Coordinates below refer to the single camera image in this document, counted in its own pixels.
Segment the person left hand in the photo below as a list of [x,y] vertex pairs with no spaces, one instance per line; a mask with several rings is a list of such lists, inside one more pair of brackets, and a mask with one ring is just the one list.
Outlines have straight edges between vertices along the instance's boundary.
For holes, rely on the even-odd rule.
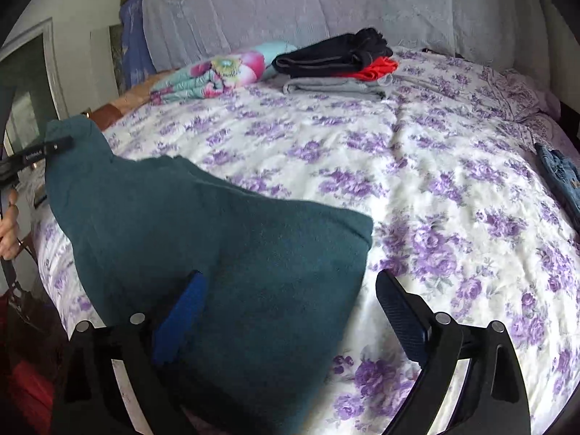
[[0,252],[1,258],[4,260],[12,260],[15,258],[21,249],[19,243],[19,208],[17,206],[17,201],[19,194],[16,190],[11,188],[8,194],[8,207],[3,213],[3,218],[1,219],[1,245]]

